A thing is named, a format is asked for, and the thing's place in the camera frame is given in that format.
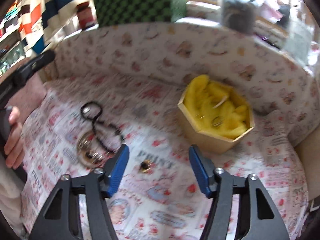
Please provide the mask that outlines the left hand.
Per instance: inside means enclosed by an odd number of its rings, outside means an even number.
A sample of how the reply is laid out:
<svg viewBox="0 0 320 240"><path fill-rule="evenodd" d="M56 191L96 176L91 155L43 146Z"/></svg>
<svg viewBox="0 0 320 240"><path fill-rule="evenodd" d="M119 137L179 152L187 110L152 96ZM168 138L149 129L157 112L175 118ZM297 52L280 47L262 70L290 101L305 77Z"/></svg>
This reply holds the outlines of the left hand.
<svg viewBox="0 0 320 240"><path fill-rule="evenodd" d="M20 110L17 107L12 108L8 120L11 131L4 146L4 153L7 156L5 163L8 168L16 169L23 163L25 156Z"/></svg>

